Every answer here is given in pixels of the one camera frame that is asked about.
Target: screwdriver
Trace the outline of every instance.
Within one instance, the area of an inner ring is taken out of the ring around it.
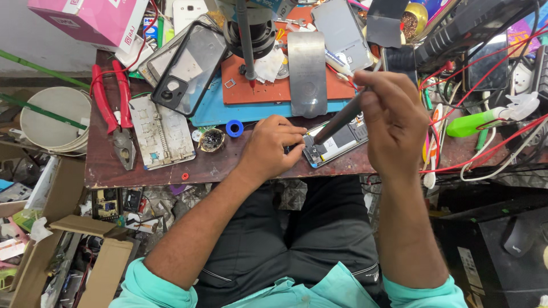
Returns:
[[[345,125],[350,123],[353,118],[362,112],[359,106],[359,100],[363,92],[371,90],[370,87],[361,89],[353,99],[344,106],[314,137],[314,144],[320,145],[331,138],[336,132],[340,131]]]
[[[247,19],[246,0],[236,1],[236,14],[238,18],[238,27],[240,40],[242,41],[243,59],[246,62],[246,79],[249,80],[249,86],[255,95],[255,80],[257,72],[253,64],[253,46],[251,44],[251,30],[249,29],[249,21]]]

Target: green bottle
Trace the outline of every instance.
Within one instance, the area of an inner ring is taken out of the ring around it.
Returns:
[[[478,133],[479,130],[476,127],[499,118],[501,111],[505,109],[507,108],[497,107],[475,115],[456,118],[447,126],[447,134],[451,137],[467,137]]]

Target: black pants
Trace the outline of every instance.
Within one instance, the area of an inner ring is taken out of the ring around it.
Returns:
[[[341,261],[383,307],[378,255],[358,176],[311,178],[306,201],[286,238],[263,185],[240,206],[194,286],[198,307],[221,307],[285,276],[312,287]]]

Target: pliers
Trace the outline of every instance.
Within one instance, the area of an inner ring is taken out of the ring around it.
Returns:
[[[126,170],[133,170],[135,168],[135,144],[133,143],[133,134],[130,128],[133,127],[131,122],[131,115],[129,114],[129,100],[131,99],[131,93],[129,91],[128,80],[125,77],[120,62],[114,60],[112,67],[116,71],[116,80],[118,80],[118,87],[120,89],[120,119],[116,120],[114,113],[109,107],[109,102],[106,99],[105,88],[103,86],[103,80],[101,75],[101,67],[97,64],[92,66],[92,76],[95,83],[93,85],[93,93],[97,107],[108,124],[107,134],[112,133],[112,139],[114,143],[114,152],[124,165]]]

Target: pink box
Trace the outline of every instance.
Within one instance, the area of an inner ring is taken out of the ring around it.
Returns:
[[[27,6],[74,39],[129,53],[149,0],[28,0]]]

